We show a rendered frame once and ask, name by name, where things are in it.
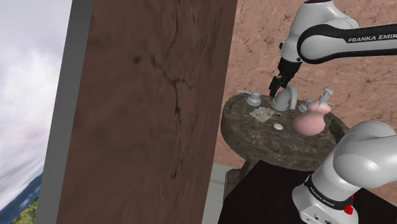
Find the grey curved faucet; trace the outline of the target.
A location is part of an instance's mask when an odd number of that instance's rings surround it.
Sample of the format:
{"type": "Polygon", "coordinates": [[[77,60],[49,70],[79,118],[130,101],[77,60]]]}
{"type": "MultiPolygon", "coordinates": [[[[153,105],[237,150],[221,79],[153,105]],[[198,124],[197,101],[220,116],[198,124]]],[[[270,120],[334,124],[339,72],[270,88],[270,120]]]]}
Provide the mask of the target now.
{"type": "Polygon", "coordinates": [[[286,87],[272,101],[272,107],[277,111],[296,109],[298,90],[295,86],[286,87]]]}

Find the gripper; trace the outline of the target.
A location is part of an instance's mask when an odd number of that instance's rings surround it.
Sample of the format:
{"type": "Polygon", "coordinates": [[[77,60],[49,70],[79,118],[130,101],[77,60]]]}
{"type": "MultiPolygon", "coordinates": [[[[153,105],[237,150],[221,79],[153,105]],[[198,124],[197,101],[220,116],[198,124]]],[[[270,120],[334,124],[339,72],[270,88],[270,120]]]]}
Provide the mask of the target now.
{"type": "Polygon", "coordinates": [[[291,62],[281,57],[277,67],[279,70],[279,75],[272,78],[268,88],[269,96],[275,97],[275,94],[280,87],[286,88],[288,83],[298,72],[301,65],[302,62],[291,62]]]}

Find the brown wooden door grey frame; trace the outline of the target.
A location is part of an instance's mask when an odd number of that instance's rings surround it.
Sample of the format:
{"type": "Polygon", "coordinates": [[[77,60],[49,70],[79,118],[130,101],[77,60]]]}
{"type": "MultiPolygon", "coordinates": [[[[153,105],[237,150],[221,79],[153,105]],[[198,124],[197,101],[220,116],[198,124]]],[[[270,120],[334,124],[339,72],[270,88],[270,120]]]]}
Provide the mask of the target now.
{"type": "Polygon", "coordinates": [[[201,224],[237,0],[94,0],[57,215],[201,224]]]}

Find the pink soap dispenser bottle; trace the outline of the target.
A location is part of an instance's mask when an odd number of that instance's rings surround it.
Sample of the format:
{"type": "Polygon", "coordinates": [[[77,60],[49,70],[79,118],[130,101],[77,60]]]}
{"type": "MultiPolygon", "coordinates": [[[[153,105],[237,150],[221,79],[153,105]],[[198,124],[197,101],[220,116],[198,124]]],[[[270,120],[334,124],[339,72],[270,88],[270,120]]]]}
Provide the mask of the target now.
{"type": "Polygon", "coordinates": [[[333,103],[328,102],[332,94],[332,89],[325,88],[324,93],[317,100],[308,103],[307,111],[293,120],[293,129],[296,133],[303,136],[315,136],[324,130],[324,116],[331,111],[330,106],[333,106],[333,103]]]}

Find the speckled grey sponge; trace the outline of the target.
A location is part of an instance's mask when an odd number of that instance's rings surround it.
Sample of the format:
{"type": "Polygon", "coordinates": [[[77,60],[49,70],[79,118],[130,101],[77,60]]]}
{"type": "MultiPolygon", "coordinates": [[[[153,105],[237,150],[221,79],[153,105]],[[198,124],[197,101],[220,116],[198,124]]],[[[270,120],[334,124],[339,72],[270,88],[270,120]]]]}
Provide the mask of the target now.
{"type": "Polygon", "coordinates": [[[270,108],[266,107],[259,107],[256,108],[254,111],[250,112],[250,115],[259,122],[266,122],[268,119],[272,117],[274,111],[270,108]]]}

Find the dark robot stand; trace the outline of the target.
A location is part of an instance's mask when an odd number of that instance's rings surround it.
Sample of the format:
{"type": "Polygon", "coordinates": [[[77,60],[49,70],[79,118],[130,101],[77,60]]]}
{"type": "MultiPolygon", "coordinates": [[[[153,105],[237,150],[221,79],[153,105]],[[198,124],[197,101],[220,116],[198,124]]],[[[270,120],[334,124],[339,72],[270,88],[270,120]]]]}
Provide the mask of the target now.
{"type": "MultiPolygon", "coordinates": [[[[218,224],[305,224],[292,191],[310,173],[260,160],[225,198],[218,224]]],[[[397,207],[363,188],[353,207],[359,224],[397,224],[397,207]]]]}

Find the dark stone pedestal sink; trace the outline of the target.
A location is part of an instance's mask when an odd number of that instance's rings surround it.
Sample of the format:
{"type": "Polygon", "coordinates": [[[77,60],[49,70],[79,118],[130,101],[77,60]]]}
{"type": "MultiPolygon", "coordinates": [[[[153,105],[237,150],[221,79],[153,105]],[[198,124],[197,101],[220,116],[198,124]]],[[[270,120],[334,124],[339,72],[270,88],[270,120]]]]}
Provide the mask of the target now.
{"type": "Polygon", "coordinates": [[[259,160],[287,169],[315,171],[349,129],[340,118],[329,112],[324,116],[326,127],[320,134],[301,136],[292,128],[292,121],[300,114],[299,110],[276,111],[271,107],[272,98],[262,95],[260,106],[274,111],[272,117],[262,123],[250,115],[256,108],[247,104],[247,97],[247,94],[235,95],[223,106],[223,139],[245,160],[240,169],[226,173],[224,197],[259,160]],[[275,123],[281,124],[283,129],[275,129],[275,123]]]}

